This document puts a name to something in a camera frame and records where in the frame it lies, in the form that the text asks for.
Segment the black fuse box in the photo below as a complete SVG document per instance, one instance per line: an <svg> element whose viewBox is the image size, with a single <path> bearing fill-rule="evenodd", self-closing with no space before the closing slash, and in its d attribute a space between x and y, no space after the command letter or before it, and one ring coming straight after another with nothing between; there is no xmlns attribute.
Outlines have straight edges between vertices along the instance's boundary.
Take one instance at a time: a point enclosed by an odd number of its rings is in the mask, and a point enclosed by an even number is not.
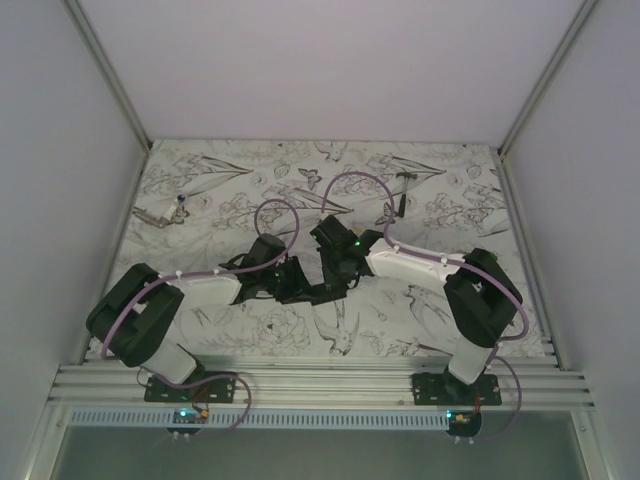
<svg viewBox="0 0 640 480"><path fill-rule="evenodd" d="M299 297L302 303L310 303L312 306L322 305L344 299L349 287L347 284L326 285L317 284L305 287Z"/></svg>

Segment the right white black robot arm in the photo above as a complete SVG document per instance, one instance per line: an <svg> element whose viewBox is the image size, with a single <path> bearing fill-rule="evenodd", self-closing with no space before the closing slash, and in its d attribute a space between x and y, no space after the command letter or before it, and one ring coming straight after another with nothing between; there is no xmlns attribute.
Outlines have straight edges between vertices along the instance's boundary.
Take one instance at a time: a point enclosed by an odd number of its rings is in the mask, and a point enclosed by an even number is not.
<svg viewBox="0 0 640 480"><path fill-rule="evenodd" d="M311 230L318 244L324 291L345 295L361 277L402 280L443 291L460 334L441 374L452 403L468 403L507 325L523 313L522 299L494 257L476 248L468 254L416 249L390 238L384 230L356 235L330 215Z"/></svg>

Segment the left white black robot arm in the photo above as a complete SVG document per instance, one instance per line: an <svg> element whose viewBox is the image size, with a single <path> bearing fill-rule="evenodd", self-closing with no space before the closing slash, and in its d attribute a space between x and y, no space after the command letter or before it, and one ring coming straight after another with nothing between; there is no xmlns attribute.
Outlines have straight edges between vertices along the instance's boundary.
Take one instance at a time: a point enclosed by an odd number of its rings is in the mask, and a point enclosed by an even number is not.
<svg viewBox="0 0 640 480"><path fill-rule="evenodd" d="M298 258L280 239L262 234L248 253L210 271L163 275L134 265L93 308L86 327L104 352L164 378L172 394L190 402L202 394L205 379L195 357L167 338L178 314L262 293L280 304L308 302L310 292Z"/></svg>

